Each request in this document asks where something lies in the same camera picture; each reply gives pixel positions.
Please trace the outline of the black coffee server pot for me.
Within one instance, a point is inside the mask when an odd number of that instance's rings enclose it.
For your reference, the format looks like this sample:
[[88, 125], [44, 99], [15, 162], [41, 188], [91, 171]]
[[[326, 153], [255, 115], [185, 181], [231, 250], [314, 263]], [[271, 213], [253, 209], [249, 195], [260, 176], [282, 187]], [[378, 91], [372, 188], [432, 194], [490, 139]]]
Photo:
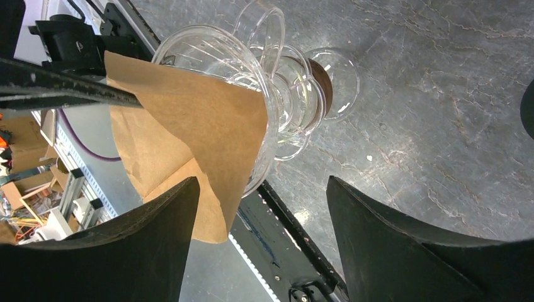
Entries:
[[526, 88], [520, 104], [520, 118], [527, 134], [534, 139], [534, 80]]

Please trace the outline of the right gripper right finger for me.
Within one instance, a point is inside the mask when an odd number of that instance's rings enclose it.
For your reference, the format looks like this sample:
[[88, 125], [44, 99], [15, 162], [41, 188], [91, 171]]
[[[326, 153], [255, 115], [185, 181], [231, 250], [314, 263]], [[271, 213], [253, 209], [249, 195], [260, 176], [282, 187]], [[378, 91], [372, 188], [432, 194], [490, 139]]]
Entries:
[[533, 300], [533, 240], [445, 230], [335, 176], [326, 195], [351, 301]]

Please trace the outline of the clear glass dripper with handle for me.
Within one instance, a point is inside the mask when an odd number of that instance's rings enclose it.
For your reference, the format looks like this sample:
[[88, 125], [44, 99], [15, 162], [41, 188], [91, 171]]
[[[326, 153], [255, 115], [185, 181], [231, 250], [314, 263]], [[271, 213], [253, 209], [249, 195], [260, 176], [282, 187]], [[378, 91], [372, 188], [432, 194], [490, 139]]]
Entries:
[[274, 161], [299, 155], [327, 113], [327, 91], [313, 74], [318, 64], [285, 43], [283, 12], [266, 1], [248, 3], [232, 31], [212, 25], [178, 30], [152, 62], [263, 94], [268, 122], [245, 194], [261, 185]]

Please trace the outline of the glass carafe with brown band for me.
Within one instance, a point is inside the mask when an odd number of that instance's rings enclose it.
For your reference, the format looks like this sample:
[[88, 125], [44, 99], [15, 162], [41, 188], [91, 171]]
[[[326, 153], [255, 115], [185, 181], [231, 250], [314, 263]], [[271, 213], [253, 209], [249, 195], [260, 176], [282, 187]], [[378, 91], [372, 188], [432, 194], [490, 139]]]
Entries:
[[308, 50], [305, 57], [326, 97], [321, 124], [331, 126], [349, 118], [355, 112], [361, 85], [354, 57], [336, 47]]

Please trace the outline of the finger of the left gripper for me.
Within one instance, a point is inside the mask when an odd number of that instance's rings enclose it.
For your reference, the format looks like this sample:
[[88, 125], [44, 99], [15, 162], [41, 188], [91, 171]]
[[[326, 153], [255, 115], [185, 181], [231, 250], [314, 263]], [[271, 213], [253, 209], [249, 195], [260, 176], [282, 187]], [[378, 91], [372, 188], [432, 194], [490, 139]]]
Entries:
[[43, 110], [108, 104], [141, 108], [132, 93], [17, 59], [1, 59], [1, 108]]

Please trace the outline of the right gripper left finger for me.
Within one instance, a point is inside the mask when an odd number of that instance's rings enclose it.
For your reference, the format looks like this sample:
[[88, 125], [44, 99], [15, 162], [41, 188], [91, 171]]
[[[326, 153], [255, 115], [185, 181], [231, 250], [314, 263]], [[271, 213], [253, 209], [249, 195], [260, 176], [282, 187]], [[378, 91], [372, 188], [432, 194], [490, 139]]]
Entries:
[[2, 244], [1, 300], [179, 300], [199, 196], [189, 177], [63, 240]]

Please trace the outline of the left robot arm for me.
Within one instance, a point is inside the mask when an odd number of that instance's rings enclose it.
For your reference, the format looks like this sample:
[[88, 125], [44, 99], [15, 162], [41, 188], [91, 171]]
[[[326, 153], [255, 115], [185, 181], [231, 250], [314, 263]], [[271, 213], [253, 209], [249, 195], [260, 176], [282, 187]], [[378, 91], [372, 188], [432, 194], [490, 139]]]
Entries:
[[45, 110], [107, 104], [139, 108], [137, 98], [100, 81], [106, 77], [105, 52], [151, 60], [147, 47], [113, 3], [100, 12], [97, 35], [85, 17], [56, 14], [28, 31], [40, 38], [48, 60], [41, 64], [14, 57], [22, 30], [24, 1], [1, 1], [1, 108]]

